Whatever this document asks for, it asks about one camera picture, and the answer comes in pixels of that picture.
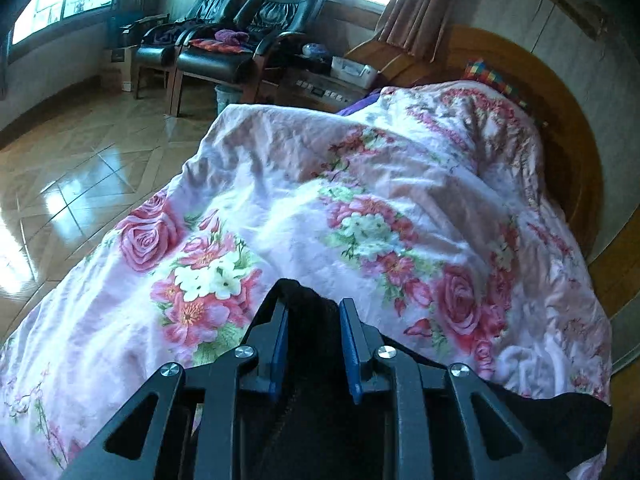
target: colorful checkered fabric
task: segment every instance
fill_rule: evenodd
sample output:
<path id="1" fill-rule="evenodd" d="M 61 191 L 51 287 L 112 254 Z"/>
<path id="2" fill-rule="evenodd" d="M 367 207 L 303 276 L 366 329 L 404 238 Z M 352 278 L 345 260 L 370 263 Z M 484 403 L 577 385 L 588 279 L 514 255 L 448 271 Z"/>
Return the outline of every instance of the colorful checkered fabric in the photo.
<path id="1" fill-rule="evenodd" d="M 518 91 L 508 84 L 502 76 L 492 68 L 489 68 L 484 59 L 470 60 L 466 64 L 465 75 L 462 79 L 478 81 L 500 92 L 508 100 L 517 104 L 524 111 L 529 112 L 529 104 L 518 96 Z"/>

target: floral blanket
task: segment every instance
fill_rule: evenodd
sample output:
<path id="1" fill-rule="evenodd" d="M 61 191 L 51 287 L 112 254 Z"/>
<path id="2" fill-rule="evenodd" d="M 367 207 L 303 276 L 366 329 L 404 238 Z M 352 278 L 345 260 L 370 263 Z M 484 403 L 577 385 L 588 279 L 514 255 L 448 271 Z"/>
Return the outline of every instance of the floral blanket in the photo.
<path id="1" fill-rule="evenodd" d="M 56 478 L 159 366 L 237 345 L 280 277 L 523 396 L 608 400 L 609 322 L 542 168 L 531 119 L 474 82 L 350 118 L 227 107 L 2 347 L 0 441 Z"/>

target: bed frame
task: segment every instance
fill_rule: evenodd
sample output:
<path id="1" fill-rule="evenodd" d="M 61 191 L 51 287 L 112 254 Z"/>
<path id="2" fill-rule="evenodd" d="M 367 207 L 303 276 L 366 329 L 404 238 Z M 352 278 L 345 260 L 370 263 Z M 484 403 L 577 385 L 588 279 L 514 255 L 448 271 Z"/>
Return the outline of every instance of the bed frame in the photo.
<path id="1" fill-rule="evenodd" d="M 402 48 L 367 41 L 346 54 L 381 73 L 382 84 L 408 88 L 460 79 L 470 59 L 484 59 L 529 102 L 544 126 L 545 181 L 568 221 L 583 254 L 589 254 L 602 208 L 600 157 L 580 105 L 560 78 L 536 56 L 505 38 L 479 28 L 452 25 L 432 63 Z"/>

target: black leather chair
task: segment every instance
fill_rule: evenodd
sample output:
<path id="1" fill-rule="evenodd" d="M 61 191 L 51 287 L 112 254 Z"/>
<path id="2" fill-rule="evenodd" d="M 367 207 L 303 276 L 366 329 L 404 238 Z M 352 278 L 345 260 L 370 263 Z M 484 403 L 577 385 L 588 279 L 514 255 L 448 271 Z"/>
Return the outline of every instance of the black leather chair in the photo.
<path id="1" fill-rule="evenodd" d="M 242 103 L 255 102 L 265 67 L 277 66 L 274 54 L 282 43 L 301 43 L 304 31 L 320 13 L 325 0 L 247 0 L 234 18 L 233 30 L 250 36 L 247 54 L 221 54 L 189 46 L 191 40 L 212 38 L 223 27 L 203 25 L 189 32 L 176 60 L 174 98 L 170 114 L 180 112 L 184 75 L 242 89 Z"/>
<path id="2" fill-rule="evenodd" d="M 168 85 L 167 103 L 171 102 L 172 78 L 171 72 L 175 69 L 174 61 L 179 54 L 182 40 L 188 32 L 205 23 L 217 23 L 228 25 L 233 23 L 233 18 L 240 8 L 242 0 L 196 0 L 187 13 L 184 20 L 175 23 L 167 23 L 152 28 L 142 38 L 140 48 L 134 58 L 134 98 L 138 98 L 140 84 L 140 69 L 151 67 L 163 70 L 170 75 Z"/>

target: bolt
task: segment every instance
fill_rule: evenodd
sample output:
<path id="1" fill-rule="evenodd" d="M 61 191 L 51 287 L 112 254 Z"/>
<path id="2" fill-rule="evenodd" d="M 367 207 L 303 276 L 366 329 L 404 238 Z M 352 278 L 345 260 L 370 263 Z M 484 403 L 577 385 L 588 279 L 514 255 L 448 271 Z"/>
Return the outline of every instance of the bolt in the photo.
<path id="1" fill-rule="evenodd" d="M 180 365 L 178 363 L 167 363 L 160 368 L 160 374 L 165 377 L 173 377 L 180 371 Z"/>
<path id="2" fill-rule="evenodd" d="M 249 345 L 240 345 L 239 347 L 236 347 L 234 354 L 240 359 L 247 359 L 255 354 L 255 350 Z"/>
<path id="3" fill-rule="evenodd" d="M 392 346 L 384 345 L 378 348 L 378 356 L 383 359 L 393 359 L 396 357 L 398 350 L 393 348 Z"/>
<path id="4" fill-rule="evenodd" d="M 463 363 L 453 363 L 450 370 L 454 377 L 466 377 L 471 372 L 471 369 Z"/>

